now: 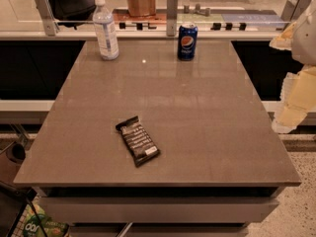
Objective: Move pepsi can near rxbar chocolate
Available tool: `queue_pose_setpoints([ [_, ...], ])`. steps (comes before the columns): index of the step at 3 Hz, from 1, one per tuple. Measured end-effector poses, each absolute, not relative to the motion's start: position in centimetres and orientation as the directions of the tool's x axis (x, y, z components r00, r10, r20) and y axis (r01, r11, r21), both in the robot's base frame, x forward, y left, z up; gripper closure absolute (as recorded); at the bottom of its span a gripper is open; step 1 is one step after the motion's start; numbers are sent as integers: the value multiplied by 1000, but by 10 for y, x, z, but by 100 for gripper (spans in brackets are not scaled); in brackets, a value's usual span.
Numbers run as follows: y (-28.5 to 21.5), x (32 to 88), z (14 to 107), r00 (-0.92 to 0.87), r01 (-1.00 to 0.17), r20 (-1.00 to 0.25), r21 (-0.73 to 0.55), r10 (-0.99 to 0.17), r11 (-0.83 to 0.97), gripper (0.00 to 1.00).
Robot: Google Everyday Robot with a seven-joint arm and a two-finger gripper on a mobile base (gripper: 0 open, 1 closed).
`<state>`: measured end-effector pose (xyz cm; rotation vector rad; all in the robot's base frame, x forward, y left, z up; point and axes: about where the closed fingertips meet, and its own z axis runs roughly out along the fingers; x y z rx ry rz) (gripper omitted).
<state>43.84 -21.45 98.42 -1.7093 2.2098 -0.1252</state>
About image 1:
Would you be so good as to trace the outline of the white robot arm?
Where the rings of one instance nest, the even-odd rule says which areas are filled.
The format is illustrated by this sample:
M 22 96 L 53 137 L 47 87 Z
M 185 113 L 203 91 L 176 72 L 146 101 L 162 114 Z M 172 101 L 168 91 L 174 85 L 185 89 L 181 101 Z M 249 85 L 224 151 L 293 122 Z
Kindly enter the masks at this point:
M 303 67 L 296 74 L 287 72 L 282 82 L 272 128 L 290 133 L 316 107 L 316 1 L 312 0 L 299 18 L 270 41 L 270 47 L 290 50 Z

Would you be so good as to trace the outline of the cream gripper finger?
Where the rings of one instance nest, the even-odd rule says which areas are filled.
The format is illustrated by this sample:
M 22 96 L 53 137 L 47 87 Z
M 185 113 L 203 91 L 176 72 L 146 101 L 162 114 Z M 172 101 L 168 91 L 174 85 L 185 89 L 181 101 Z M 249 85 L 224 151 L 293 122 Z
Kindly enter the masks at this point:
M 290 133 L 316 107 L 316 67 L 304 65 L 297 73 L 288 72 L 283 80 L 280 102 L 276 106 L 272 128 Z
M 270 47 L 278 50 L 291 50 L 296 23 L 291 23 L 281 34 L 270 41 Z

